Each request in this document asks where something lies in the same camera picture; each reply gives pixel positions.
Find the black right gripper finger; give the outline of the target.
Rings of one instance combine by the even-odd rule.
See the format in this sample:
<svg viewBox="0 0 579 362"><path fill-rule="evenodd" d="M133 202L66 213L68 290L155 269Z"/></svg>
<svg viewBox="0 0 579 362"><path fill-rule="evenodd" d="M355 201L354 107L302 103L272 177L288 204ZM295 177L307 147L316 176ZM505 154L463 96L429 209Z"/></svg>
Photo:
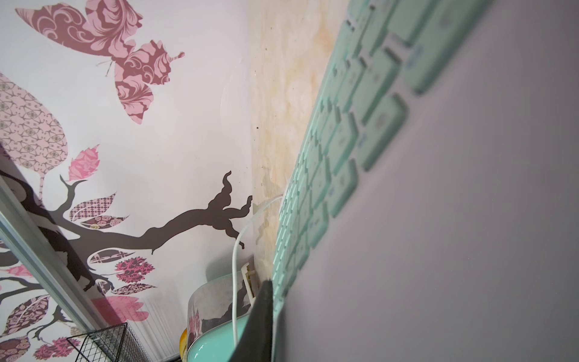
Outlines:
<svg viewBox="0 0 579 362"><path fill-rule="evenodd" d="M272 280L262 283L244 332L230 362L270 362L273 337L274 296Z"/></svg>

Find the green wireless keyboard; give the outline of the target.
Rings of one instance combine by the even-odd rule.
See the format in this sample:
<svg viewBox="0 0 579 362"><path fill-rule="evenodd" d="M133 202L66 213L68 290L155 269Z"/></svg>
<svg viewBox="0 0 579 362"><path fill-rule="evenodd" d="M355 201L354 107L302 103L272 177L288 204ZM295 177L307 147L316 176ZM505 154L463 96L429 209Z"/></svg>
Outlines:
<svg viewBox="0 0 579 362"><path fill-rule="evenodd" d="M273 281L274 361L576 361L578 3L350 2Z"/></svg>

